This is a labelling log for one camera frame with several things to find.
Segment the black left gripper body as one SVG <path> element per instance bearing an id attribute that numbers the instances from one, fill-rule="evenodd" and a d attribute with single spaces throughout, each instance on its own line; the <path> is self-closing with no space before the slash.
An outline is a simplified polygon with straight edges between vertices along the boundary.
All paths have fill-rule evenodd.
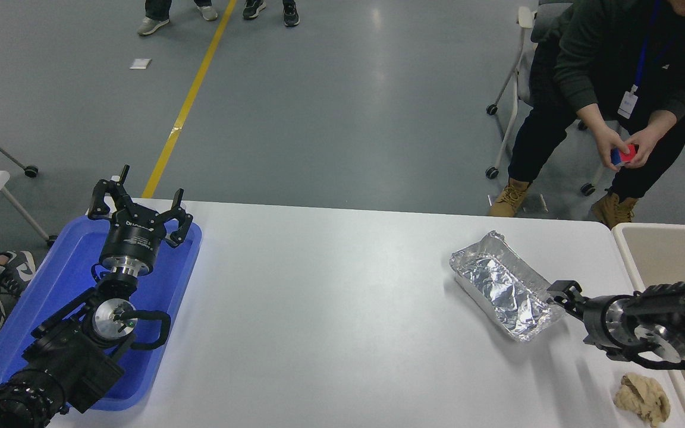
<path id="1" fill-rule="evenodd" d="M 112 261 L 126 257 L 154 268 L 161 241 L 166 236 L 163 225 L 139 225 L 124 216 L 111 216 L 111 228 L 100 253 L 100 262 L 111 268 Z"/>

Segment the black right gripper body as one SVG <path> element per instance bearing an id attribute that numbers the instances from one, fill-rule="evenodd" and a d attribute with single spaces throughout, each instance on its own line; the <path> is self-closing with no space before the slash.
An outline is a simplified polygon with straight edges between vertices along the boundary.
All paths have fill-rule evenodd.
<path id="1" fill-rule="evenodd" d="M 602 295 L 588 298 L 583 303 L 583 325 L 587 335 L 583 342 L 600 350 L 612 348 L 611 336 L 607 330 L 605 314 L 612 304 L 612 296 Z"/>

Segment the person's right hand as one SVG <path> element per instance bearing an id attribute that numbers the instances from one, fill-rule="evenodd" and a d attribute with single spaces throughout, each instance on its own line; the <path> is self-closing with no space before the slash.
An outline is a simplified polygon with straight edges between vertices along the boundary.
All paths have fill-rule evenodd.
<path id="1" fill-rule="evenodd" d="M 601 164 L 611 169 L 614 172 L 620 170 L 620 167 L 612 163 L 612 150 L 617 149 L 618 152 L 630 154 L 630 149 L 626 146 L 625 141 L 621 139 L 620 135 L 613 129 L 607 127 L 606 124 L 587 125 L 592 131 L 593 138 Z"/>

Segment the person's left hand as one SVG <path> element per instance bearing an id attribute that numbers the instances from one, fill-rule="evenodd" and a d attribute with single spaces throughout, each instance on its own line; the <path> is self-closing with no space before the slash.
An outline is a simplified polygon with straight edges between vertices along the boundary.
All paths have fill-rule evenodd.
<path id="1" fill-rule="evenodd" d="M 657 125 L 647 125 L 644 130 L 634 133 L 627 139 L 626 144 L 629 149 L 635 146 L 635 155 L 624 164 L 626 168 L 637 169 L 644 167 L 649 160 L 650 154 L 654 151 L 658 141 L 664 134 Z"/>

